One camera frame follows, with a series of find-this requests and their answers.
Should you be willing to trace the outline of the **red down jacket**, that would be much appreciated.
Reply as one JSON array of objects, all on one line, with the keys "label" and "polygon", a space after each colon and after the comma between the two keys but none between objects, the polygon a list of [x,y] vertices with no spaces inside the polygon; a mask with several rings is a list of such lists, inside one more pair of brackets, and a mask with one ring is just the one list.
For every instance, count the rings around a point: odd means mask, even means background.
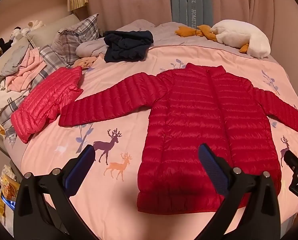
[{"label": "red down jacket", "polygon": [[150,109],[138,171],[140,212],[156,215],[213,212],[221,204],[198,159],[207,144],[231,167],[268,171],[275,191],[282,172],[270,119],[298,132],[298,110],[222,66],[187,64],[158,75],[137,73],[65,106],[59,125],[73,127]]}]

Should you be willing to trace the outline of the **pink clothes pile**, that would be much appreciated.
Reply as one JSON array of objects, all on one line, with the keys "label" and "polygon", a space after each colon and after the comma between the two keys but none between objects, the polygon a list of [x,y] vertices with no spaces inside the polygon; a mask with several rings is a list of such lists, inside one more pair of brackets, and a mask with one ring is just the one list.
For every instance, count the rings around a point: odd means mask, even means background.
[{"label": "pink clothes pile", "polygon": [[19,46],[11,54],[0,72],[1,90],[21,92],[30,87],[31,81],[46,67],[40,48]]}]

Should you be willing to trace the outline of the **snack bags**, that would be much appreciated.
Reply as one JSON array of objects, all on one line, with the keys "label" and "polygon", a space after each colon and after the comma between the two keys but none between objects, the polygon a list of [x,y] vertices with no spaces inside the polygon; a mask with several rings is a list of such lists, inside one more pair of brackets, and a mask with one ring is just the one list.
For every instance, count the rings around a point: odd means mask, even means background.
[{"label": "snack bags", "polygon": [[6,207],[8,206],[12,211],[15,210],[20,183],[16,181],[16,175],[7,165],[2,169],[0,183],[0,221],[4,223]]}]

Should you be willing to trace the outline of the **pink deer print duvet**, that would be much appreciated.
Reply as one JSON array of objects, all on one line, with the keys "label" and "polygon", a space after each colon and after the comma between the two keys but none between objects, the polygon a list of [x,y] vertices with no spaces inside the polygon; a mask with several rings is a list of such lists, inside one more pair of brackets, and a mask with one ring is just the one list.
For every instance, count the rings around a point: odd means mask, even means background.
[{"label": "pink deer print duvet", "polygon": [[[124,26],[125,31],[149,30],[154,46],[138,62],[106,63],[99,57],[82,79],[83,96],[103,91],[139,72],[157,75],[198,66],[223,66],[236,76],[249,79],[260,89],[273,92],[298,111],[298,96],[281,65],[273,58],[258,60],[236,49],[203,37],[182,38],[179,24],[154,27],[145,20]],[[16,140],[8,152],[22,173],[44,175],[63,167],[88,144],[109,142],[113,130],[122,135],[108,154],[96,151],[96,161],[71,202],[100,239],[194,239],[209,222],[223,196],[207,200],[207,211],[183,215],[151,215],[138,211],[138,170],[142,161],[149,122],[149,109],[93,124],[60,127],[52,122],[29,143]]]}]

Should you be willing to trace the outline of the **pink-red folded down jacket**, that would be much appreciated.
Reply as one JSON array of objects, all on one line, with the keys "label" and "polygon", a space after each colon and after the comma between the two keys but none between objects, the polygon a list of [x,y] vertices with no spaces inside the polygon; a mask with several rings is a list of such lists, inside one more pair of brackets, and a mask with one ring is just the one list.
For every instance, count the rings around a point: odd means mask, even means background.
[{"label": "pink-red folded down jacket", "polygon": [[83,92],[79,87],[82,67],[61,67],[40,82],[11,115],[16,135],[27,144],[30,138],[57,119],[62,108]]}]

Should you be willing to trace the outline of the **orange small cloth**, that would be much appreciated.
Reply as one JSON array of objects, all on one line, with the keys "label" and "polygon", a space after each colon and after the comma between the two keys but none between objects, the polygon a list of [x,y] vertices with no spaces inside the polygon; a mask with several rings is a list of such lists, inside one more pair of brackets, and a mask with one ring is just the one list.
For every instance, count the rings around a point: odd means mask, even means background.
[{"label": "orange small cloth", "polygon": [[93,63],[96,61],[97,57],[84,57],[81,59],[78,59],[74,62],[73,68],[75,67],[82,67],[82,70],[89,69]]}]

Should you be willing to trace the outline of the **plaid pillow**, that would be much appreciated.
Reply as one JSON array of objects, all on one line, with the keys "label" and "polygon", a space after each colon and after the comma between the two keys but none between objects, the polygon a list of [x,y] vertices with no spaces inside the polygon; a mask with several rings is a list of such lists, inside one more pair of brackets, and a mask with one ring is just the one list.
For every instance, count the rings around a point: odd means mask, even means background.
[{"label": "plaid pillow", "polygon": [[99,38],[98,16],[98,14],[93,14],[69,28],[59,30],[52,44],[40,48],[46,67],[33,79],[32,88],[59,68],[71,68],[80,58],[76,55],[76,48],[83,42]]}]

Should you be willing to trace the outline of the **white goose plush toy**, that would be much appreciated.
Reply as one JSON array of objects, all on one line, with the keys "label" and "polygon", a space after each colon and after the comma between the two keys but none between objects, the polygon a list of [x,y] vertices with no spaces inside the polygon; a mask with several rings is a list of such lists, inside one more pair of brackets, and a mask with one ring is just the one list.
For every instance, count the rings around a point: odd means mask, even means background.
[{"label": "white goose plush toy", "polygon": [[175,34],[180,37],[206,37],[257,59],[268,57],[271,53],[270,42],[265,33],[255,25],[238,20],[222,20],[212,27],[202,24],[195,29],[180,26]]}]

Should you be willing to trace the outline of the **grey folded blanket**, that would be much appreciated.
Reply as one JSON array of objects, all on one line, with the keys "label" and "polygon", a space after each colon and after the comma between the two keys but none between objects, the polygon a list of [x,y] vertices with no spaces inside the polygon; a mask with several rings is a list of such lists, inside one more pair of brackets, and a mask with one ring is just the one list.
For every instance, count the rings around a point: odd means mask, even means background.
[{"label": "grey folded blanket", "polygon": [[105,54],[108,46],[106,45],[104,38],[97,40],[91,40],[81,43],[76,48],[76,55],[80,58],[99,56],[99,54]]}]

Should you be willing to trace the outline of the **pink curtain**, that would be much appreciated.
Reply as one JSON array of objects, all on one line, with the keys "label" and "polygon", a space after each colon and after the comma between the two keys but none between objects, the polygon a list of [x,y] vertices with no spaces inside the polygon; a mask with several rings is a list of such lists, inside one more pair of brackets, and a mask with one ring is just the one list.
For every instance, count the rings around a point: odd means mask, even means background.
[{"label": "pink curtain", "polygon": [[[273,52],[280,45],[298,51],[298,0],[212,0],[213,23],[232,19],[263,31]],[[170,0],[89,0],[91,14],[99,13],[101,30],[113,30],[137,19],[154,24],[172,21]]]}]

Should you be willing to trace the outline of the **beige headboard cushion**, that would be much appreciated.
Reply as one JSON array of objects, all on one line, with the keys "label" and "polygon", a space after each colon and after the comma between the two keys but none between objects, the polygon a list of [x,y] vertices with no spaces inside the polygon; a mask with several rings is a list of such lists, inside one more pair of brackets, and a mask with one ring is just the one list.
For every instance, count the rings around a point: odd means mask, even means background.
[{"label": "beige headboard cushion", "polygon": [[74,14],[61,18],[55,22],[47,24],[44,27],[40,27],[36,30],[29,32],[26,38],[33,46],[33,48],[42,48],[46,45],[52,44],[56,34],[59,30],[69,28],[72,25],[79,23],[80,20]]}]

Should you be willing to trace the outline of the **navy blue garment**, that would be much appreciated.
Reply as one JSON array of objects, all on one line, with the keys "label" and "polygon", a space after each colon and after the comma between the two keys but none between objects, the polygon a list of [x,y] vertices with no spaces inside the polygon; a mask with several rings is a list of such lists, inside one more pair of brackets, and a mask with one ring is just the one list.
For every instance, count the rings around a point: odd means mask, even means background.
[{"label": "navy blue garment", "polygon": [[106,31],[103,37],[108,46],[104,57],[106,63],[143,61],[154,43],[153,35],[148,30]]}]

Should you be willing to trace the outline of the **small plush toys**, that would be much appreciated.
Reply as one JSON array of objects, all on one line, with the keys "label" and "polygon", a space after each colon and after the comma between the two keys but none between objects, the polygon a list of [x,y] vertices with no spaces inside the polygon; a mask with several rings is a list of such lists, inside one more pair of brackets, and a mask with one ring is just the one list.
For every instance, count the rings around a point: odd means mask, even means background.
[{"label": "small plush toys", "polygon": [[16,43],[22,37],[25,37],[29,32],[34,31],[34,30],[44,27],[44,26],[45,26],[45,24],[43,23],[43,21],[33,20],[33,21],[30,21],[28,23],[28,26],[25,28],[15,27],[15,29],[11,33],[10,41],[12,41],[12,43]]}]

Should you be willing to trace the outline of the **blue-grey curtain panel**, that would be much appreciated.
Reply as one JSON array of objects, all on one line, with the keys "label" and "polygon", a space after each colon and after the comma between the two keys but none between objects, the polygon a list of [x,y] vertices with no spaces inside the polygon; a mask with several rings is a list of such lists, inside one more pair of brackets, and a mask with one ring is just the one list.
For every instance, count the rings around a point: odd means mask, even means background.
[{"label": "blue-grey curtain panel", "polygon": [[170,0],[172,21],[195,28],[213,25],[212,0]]}]

